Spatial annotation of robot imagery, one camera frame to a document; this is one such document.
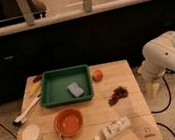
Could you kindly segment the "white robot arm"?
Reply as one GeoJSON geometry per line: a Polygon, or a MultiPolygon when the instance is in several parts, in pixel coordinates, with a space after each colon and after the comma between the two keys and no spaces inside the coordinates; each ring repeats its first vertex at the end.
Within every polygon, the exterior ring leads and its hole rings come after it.
{"type": "Polygon", "coordinates": [[[158,79],[163,77],[165,70],[175,72],[175,31],[170,30],[148,41],[143,46],[142,55],[144,60],[138,73],[145,81],[148,95],[153,97],[158,93],[158,79]]]}

